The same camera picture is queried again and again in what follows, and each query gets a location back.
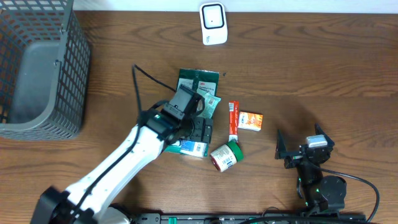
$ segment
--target white background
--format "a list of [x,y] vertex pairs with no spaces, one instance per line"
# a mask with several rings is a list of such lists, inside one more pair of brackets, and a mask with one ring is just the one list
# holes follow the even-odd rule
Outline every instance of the white background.
[[[75,0],[75,10],[193,11],[201,0]],[[228,12],[398,13],[398,0],[221,0]]]

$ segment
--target basket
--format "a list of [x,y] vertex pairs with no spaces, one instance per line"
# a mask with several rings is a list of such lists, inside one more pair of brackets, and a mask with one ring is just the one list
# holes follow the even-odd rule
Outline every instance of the basket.
[[0,136],[75,137],[91,51],[72,11],[73,0],[0,4]]

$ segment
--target green bottle cap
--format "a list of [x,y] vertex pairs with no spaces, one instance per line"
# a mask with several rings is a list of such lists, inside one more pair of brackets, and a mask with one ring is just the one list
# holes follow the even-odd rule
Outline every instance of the green bottle cap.
[[235,157],[236,157],[236,161],[239,162],[243,159],[243,153],[241,151],[241,149],[239,148],[239,146],[236,144],[236,142],[234,141],[230,141],[229,143],[226,144],[234,153]]

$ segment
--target wooden table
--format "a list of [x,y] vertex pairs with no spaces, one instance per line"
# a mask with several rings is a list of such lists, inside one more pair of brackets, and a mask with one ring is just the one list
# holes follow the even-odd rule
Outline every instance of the wooden table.
[[[71,141],[0,142],[0,223],[27,223],[39,195],[63,190],[107,157],[137,118],[131,65],[175,86],[179,68],[219,71],[210,152],[228,140],[228,101],[262,113],[260,132],[239,130],[245,159],[219,173],[203,160],[162,154],[117,198],[133,211],[262,212],[301,208],[295,169],[274,159],[277,129],[292,147],[318,122],[336,142],[323,167],[358,175],[381,194],[374,221],[398,217],[398,16],[229,13],[228,41],[204,46],[199,13],[78,12],[93,44],[85,123]],[[143,108],[173,93],[140,75]],[[374,206],[349,180],[344,212]]]

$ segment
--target wooden surface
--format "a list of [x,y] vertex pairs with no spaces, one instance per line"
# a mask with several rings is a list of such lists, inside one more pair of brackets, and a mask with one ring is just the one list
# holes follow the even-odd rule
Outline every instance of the wooden surface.
[[[206,47],[198,13],[79,12],[93,44],[85,124],[72,141],[0,141],[0,223],[28,223],[39,195],[63,190],[135,125],[131,65],[175,86],[179,68],[219,71],[210,152],[228,140],[228,101],[262,113],[260,132],[239,130],[245,159],[219,173],[203,160],[162,154],[117,198],[131,210],[262,212],[301,208],[294,169],[274,159],[276,130],[297,147],[319,122],[336,142],[325,168],[373,182],[374,221],[398,222],[398,16],[228,14],[228,41]],[[139,76],[143,108],[173,93]],[[370,187],[346,179],[345,212],[374,206]]]

